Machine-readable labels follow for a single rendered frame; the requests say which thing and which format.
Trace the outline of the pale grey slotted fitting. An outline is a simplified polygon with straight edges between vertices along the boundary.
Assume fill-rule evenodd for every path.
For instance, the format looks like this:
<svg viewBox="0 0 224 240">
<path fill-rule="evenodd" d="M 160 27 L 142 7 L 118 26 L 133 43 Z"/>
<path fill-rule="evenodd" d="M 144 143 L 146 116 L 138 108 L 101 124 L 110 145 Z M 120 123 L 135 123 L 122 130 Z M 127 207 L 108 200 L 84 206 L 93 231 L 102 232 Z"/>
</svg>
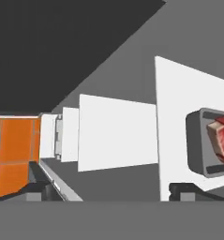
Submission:
<svg viewBox="0 0 224 240">
<path fill-rule="evenodd" d="M 58 114 L 55 122 L 55 158 L 61 159 L 61 148 L 62 148 L 62 125 L 63 125 L 63 117 L 62 114 Z"/>
</svg>

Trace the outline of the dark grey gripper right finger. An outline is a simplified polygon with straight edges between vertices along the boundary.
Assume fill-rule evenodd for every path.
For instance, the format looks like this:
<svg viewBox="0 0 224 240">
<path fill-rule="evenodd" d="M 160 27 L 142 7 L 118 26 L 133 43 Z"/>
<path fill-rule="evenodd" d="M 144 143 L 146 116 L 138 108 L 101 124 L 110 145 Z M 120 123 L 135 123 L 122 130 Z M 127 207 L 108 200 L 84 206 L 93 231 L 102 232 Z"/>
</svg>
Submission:
<svg viewBox="0 0 224 240">
<path fill-rule="evenodd" d="M 224 187 L 204 191 L 194 183 L 170 183 L 169 200 L 178 202 L 224 201 Z"/>
</svg>

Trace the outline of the small white cupboard panel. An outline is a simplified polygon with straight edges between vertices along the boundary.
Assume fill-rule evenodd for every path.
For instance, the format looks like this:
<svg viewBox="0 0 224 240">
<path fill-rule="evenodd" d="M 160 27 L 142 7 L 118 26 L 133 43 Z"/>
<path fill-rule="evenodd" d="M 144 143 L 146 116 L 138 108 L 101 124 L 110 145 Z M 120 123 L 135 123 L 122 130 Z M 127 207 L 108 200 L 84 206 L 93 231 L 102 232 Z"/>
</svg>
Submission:
<svg viewBox="0 0 224 240">
<path fill-rule="evenodd" d="M 56 114 L 41 115 L 39 144 L 40 158 L 54 157 L 56 117 Z"/>
</svg>

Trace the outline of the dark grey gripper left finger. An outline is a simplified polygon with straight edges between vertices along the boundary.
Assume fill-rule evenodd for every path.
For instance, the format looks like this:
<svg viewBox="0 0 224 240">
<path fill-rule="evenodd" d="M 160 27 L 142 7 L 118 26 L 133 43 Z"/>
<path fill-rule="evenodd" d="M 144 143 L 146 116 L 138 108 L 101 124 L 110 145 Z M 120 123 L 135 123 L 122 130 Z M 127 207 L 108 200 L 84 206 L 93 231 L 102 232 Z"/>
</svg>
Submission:
<svg viewBox="0 0 224 240">
<path fill-rule="evenodd" d="M 36 162 L 30 162 L 28 167 L 28 184 L 14 193 L 0 197 L 1 201 L 25 202 L 63 202 L 65 199 L 49 179 L 48 175 Z"/>
</svg>

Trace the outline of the narrow white cupboard panel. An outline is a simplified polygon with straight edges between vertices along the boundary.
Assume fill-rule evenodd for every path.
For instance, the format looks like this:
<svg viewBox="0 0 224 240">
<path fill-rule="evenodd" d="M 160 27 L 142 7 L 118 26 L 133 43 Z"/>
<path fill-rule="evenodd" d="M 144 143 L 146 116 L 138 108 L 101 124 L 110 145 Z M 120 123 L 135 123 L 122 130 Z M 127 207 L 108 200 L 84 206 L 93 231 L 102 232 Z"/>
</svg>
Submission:
<svg viewBox="0 0 224 240">
<path fill-rule="evenodd" d="M 79 145 L 79 110 L 65 107 L 63 109 L 62 128 L 62 162 L 78 160 Z"/>
</svg>

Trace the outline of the wide white cupboard panel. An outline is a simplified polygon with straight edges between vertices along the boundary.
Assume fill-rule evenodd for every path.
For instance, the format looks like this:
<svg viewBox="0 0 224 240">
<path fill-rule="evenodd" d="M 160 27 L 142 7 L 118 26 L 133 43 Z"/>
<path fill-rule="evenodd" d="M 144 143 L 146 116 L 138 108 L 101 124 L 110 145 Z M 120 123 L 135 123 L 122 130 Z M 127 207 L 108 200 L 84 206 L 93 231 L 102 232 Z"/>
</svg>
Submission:
<svg viewBox="0 0 224 240">
<path fill-rule="evenodd" d="M 155 105 L 80 96 L 80 172 L 157 162 Z"/>
</svg>

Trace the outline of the grey meat container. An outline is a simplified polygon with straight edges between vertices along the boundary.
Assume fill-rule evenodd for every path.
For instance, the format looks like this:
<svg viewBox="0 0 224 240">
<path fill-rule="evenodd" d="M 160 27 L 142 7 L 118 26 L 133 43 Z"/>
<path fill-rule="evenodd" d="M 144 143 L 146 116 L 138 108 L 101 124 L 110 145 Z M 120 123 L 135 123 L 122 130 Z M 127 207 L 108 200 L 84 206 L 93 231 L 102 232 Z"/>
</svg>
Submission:
<svg viewBox="0 0 224 240">
<path fill-rule="evenodd" d="M 223 111 L 201 108 L 186 117 L 188 167 L 207 178 L 224 175 L 224 163 L 217 158 L 206 129 L 222 116 Z"/>
</svg>

